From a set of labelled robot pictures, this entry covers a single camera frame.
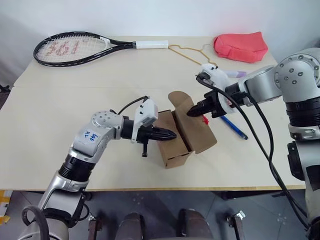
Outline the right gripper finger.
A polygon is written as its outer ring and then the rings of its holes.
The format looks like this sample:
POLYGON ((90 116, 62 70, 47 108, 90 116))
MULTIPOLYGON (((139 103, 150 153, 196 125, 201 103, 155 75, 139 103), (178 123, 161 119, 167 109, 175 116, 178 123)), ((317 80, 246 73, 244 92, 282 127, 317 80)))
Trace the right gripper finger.
POLYGON ((194 105, 192 110, 210 110, 212 108, 213 102, 210 99, 204 99, 199 101, 196 105, 194 105))
POLYGON ((199 117, 201 115, 207 114, 207 113, 211 113, 212 110, 210 109, 202 109, 202 108, 191 108, 188 112, 187 115, 189 117, 199 117))

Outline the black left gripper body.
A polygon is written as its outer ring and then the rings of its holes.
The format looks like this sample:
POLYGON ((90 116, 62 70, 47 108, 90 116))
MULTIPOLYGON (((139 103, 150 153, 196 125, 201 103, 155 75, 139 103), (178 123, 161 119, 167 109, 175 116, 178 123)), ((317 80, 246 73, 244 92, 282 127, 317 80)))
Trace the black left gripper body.
POLYGON ((146 158, 148 156, 148 142, 153 136, 153 126, 141 126, 137 132, 136 141, 143 145, 143 150, 141 156, 146 158))

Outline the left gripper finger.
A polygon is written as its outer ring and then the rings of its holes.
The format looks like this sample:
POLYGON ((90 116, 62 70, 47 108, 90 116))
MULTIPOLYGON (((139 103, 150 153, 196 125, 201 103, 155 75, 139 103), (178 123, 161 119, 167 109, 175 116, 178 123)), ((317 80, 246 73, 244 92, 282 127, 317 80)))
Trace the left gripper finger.
POLYGON ((152 137, 153 140, 155 141, 170 141, 170 140, 173 140, 175 139, 177 136, 176 135, 154 135, 152 137))
POLYGON ((173 132, 172 130, 169 130, 169 129, 166 129, 166 128, 162 128, 162 127, 154 126, 152 128, 152 131, 158 137, 176 137, 177 136, 176 133, 173 132))

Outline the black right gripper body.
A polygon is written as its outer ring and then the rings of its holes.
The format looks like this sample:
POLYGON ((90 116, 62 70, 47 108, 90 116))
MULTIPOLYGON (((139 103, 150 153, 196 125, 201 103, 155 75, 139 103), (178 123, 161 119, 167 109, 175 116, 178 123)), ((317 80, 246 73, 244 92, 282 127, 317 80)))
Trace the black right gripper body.
POLYGON ((210 92, 207 92, 204 94, 205 98, 205 114, 211 113, 212 118, 218 118, 225 116, 227 113, 222 108, 220 100, 219 100, 219 94, 215 90, 212 90, 210 92))

